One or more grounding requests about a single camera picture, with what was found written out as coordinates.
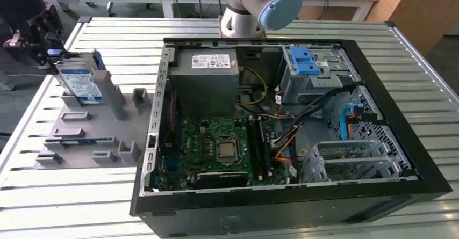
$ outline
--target blue drive bay bracket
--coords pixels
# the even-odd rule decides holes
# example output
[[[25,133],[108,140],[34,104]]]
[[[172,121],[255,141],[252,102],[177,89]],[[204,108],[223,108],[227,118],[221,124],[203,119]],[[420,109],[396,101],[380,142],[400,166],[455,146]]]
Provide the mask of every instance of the blue drive bay bracket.
[[[305,47],[289,47],[289,55],[296,74],[320,74],[320,69],[313,61],[313,55]]]

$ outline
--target metal sheet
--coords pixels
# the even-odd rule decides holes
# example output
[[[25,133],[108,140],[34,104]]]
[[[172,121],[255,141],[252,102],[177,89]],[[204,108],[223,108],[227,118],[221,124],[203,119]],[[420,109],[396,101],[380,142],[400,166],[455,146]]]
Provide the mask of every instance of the metal sheet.
[[[299,21],[268,32],[271,38],[357,41],[408,122],[448,179],[453,192],[415,204],[373,223],[264,231],[212,238],[457,238],[459,112],[429,67],[412,58],[412,48],[381,23]],[[97,48],[123,92],[155,90],[164,37],[217,37],[216,20],[92,18],[72,32],[68,47]],[[63,103],[57,83],[46,78],[0,155],[0,238],[157,238],[128,215],[135,168],[32,169],[42,137]]]

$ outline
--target motherboard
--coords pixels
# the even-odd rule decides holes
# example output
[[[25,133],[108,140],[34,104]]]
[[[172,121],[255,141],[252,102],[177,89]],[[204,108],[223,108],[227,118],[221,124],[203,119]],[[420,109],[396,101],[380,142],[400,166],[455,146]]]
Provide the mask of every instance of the motherboard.
[[[164,158],[168,185],[192,190],[284,184],[283,166],[269,155],[273,138],[268,118],[183,120],[180,154]]]

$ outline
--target open computer tower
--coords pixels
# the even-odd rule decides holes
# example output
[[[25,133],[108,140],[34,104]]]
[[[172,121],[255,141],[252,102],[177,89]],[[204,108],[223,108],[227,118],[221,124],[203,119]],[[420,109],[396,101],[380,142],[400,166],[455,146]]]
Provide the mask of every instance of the open computer tower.
[[[451,187],[351,40],[165,39],[131,212],[160,237],[375,221]]]

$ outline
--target yellow cable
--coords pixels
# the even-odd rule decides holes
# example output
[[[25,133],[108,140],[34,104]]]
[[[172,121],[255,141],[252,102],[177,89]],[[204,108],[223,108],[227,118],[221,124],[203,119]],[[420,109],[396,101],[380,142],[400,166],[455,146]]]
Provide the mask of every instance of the yellow cable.
[[[251,69],[249,67],[244,67],[244,69],[248,69],[252,74],[255,74],[255,76],[260,79],[261,83],[263,83],[263,88],[264,88],[264,92],[263,92],[263,96],[260,97],[260,99],[257,99],[256,101],[251,101],[251,102],[240,102],[240,103],[236,103],[236,105],[253,105],[256,104],[257,102],[260,102],[264,98],[265,98],[265,95],[267,95],[267,86],[265,86],[265,82],[261,78],[261,76],[256,73],[256,71],[253,71],[253,69]]]

